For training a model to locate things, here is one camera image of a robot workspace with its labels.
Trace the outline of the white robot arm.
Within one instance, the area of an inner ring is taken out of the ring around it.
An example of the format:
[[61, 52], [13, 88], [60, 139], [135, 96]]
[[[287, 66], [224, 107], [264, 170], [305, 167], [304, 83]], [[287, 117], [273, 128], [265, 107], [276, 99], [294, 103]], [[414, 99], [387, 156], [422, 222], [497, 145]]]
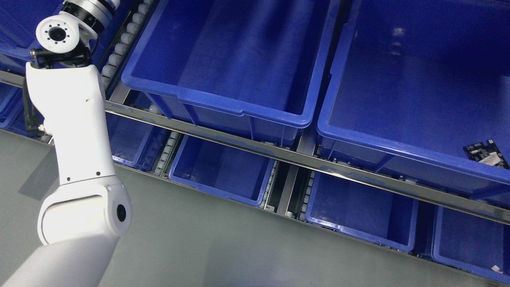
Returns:
[[92, 63], [118, 0], [64, 0], [38, 23], [23, 84], [28, 131], [52, 136], [59, 186], [42, 203], [42, 245], [5, 287], [96, 287], [130, 228], [132, 201], [117, 176], [107, 131], [102, 76]]

